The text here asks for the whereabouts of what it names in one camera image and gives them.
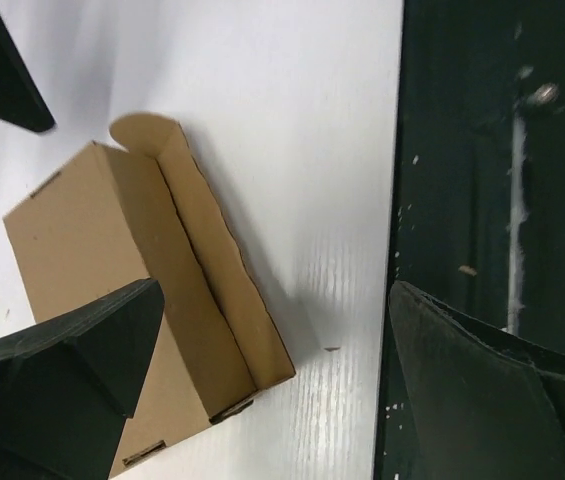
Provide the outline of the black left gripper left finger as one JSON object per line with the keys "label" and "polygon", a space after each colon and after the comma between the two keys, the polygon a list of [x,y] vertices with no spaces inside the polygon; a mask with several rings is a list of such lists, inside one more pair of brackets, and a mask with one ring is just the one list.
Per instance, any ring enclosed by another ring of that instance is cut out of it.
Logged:
{"label": "black left gripper left finger", "polygon": [[0,479],[106,479],[164,309],[154,279],[0,338]]}

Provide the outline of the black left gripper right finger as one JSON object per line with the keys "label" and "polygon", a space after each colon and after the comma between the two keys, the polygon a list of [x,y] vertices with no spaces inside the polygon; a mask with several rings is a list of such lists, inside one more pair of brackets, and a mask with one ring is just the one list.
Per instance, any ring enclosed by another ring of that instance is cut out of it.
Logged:
{"label": "black left gripper right finger", "polygon": [[565,479],[565,355],[397,281],[389,315],[432,479]]}

